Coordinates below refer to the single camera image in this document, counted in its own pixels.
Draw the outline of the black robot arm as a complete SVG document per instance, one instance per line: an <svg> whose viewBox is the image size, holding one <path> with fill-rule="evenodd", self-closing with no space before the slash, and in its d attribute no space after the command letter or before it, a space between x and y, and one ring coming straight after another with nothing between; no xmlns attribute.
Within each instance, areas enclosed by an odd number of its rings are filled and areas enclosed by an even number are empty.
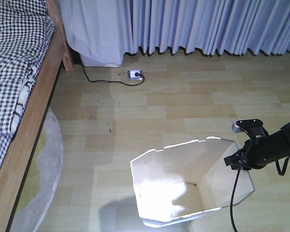
<svg viewBox="0 0 290 232"><path fill-rule="evenodd" d="M224 158L226 166L232 170L258 170L275 162L279 175L284 175L290 158L290 122L271 135L259 119L238 120L232 130L245 132L249 140L233 155Z"/></svg>

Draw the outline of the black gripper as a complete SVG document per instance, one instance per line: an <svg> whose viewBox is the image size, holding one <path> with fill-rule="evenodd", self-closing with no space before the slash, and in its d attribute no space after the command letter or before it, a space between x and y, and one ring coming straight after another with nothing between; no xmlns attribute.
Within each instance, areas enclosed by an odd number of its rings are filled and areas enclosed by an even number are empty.
<svg viewBox="0 0 290 232"><path fill-rule="evenodd" d="M234 154L224 158L226 166L232 170L262 169L267 164L280 159L280 152L274 141L266 138L259 139L257 143L250 140Z"/></svg>

